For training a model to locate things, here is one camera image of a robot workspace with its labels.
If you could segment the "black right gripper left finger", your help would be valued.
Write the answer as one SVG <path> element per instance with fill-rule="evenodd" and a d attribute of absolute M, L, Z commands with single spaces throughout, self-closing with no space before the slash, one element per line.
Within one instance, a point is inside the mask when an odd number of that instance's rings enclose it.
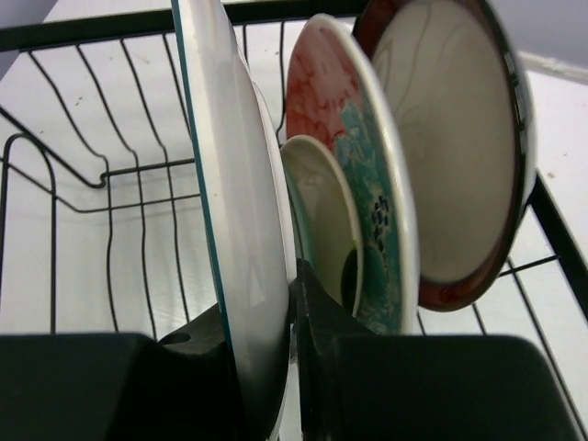
<path fill-rule="evenodd" d="M 1 339 L 4 440 L 240 440 L 243 409 L 212 306 L 143 334 Z"/>

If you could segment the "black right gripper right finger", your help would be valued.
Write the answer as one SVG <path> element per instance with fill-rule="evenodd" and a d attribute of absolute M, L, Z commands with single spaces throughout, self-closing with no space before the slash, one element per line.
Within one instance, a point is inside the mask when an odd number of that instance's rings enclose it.
<path fill-rule="evenodd" d="M 301 432 L 306 440 L 578 440 L 552 369 L 509 335 L 377 335 L 299 261 Z"/>

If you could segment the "black wire dish rack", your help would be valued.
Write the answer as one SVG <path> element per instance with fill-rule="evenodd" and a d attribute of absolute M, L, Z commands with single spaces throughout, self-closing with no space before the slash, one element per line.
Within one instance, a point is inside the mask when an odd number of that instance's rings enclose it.
<path fill-rule="evenodd" d="M 163 337 L 216 302 L 169 1 L 150 3 L 57 1 L 42 24 L 1 25 L 13 58 L 1 75 L 1 335 Z M 306 17 L 253 5 L 229 6 L 249 13 L 234 31 L 284 141 Z M 420 309 L 415 333 L 530 340 L 587 440 L 585 261 L 539 170 L 488 293 L 456 312 Z"/>

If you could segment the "cream plate with black sprig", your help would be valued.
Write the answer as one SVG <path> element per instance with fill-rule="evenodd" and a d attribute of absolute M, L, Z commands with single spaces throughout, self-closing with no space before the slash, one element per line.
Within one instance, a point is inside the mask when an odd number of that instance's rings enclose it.
<path fill-rule="evenodd" d="M 364 244 L 345 174 L 327 147 L 308 135 L 286 141 L 281 157 L 287 183 L 298 188 L 311 222 L 315 275 L 325 291 L 355 316 L 361 300 Z"/>

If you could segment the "white plate with orange sunburst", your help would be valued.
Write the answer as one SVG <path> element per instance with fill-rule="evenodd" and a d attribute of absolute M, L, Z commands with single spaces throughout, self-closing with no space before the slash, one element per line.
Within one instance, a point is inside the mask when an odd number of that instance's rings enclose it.
<path fill-rule="evenodd" d="M 288 374 L 288 284 L 275 143 L 219 1 L 175 1 L 175 34 L 213 281 L 248 426 L 273 429 Z"/>

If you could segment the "red and teal floral plate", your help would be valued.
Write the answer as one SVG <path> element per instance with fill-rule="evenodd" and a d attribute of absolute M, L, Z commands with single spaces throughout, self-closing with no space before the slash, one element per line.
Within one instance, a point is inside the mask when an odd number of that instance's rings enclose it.
<path fill-rule="evenodd" d="M 410 334 L 420 258 L 413 192 L 401 140 L 366 54 L 327 14 L 311 17 L 288 64 L 286 135 L 321 141 L 339 163 L 364 241 L 357 319 L 376 334 Z"/>

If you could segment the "dark red rimmed cream plate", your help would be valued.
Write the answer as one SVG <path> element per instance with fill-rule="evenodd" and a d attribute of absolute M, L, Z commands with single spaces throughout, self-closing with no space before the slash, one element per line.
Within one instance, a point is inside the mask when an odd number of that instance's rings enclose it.
<path fill-rule="evenodd" d="M 536 181 L 526 73 L 487 1 L 371 1 L 353 33 L 401 137 L 419 302 L 464 308 L 500 273 Z"/>

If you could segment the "blue patterned teal plate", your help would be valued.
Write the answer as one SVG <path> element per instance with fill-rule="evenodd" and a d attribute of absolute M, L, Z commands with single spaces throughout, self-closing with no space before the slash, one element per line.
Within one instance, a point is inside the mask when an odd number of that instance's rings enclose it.
<path fill-rule="evenodd" d="M 291 215 L 294 228 L 295 246 L 297 257 L 306 260 L 313 269 L 316 268 L 316 253 L 308 217 L 301 194 L 293 183 L 288 183 Z"/>

